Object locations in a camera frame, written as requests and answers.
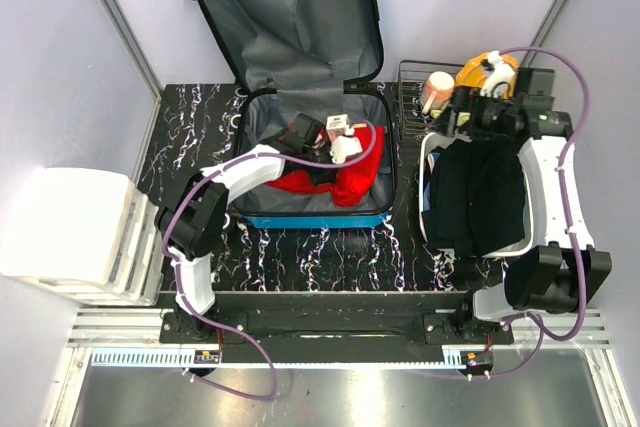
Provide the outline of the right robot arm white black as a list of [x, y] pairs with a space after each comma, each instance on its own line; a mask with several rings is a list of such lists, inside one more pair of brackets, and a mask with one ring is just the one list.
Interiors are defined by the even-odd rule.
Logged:
[[451, 78], [446, 129], [432, 134], [421, 178], [420, 222], [428, 244], [461, 257], [507, 257], [502, 282], [470, 294], [451, 327], [466, 343], [528, 317], [573, 314], [574, 337], [586, 308], [610, 274], [596, 248], [574, 174], [579, 130], [557, 111], [532, 73], [489, 65], [470, 82]]

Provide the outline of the red garment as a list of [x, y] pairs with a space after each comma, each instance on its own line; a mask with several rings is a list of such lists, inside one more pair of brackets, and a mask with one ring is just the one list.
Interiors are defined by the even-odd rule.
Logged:
[[377, 177], [385, 144], [385, 127], [376, 125], [376, 141], [372, 151], [357, 164], [334, 171], [335, 179], [315, 185], [310, 174], [298, 168], [267, 186], [293, 194], [319, 195], [330, 193], [333, 203], [340, 207], [357, 205], [372, 187]]

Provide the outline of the blue cotton shirt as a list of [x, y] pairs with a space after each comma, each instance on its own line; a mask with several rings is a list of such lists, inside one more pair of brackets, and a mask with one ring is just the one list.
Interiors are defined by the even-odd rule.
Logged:
[[422, 188], [422, 202], [423, 207], [422, 211], [429, 211], [431, 208], [431, 200], [430, 200], [430, 189], [431, 189], [431, 177], [433, 175], [433, 170], [435, 167], [435, 163], [439, 157], [438, 153], [431, 153], [425, 157], [425, 166], [423, 171], [423, 188]]

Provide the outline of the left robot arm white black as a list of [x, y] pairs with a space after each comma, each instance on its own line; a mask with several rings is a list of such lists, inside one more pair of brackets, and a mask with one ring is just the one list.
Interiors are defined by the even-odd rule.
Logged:
[[211, 253], [230, 216], [229, 205], [293, 167], [320, 178], [335, 174], [352, 155], [347, 147], [352, 133], [351, 127], [329, 133], [322, 123], [300, 114], [292, 126], [259, 140], [247, 153], [182, 176], [155, 224], [162, 252], [174, 268], [177, 303], [186, 312], [180, 328], [190, 340], [203, 343], [215, 333], [216, 319], [207, 312], [215, 303]]

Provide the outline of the blue cartoon fish suitcase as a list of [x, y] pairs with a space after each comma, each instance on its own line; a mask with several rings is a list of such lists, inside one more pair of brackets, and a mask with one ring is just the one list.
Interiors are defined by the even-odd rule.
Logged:
[[376, 145], [373, 181], [342, 206], [346, 174], [328, 185], [295, 166], [276, 186], [260, 185], [232, 210], [258, 228], [373, 228], [389, 215], [397, 162], [392, 114], [372, 86], [384, 62], [376, 0], [193, 0], [246, 92], [235, 155], [290, 127], [299, 115], [345, 114]]

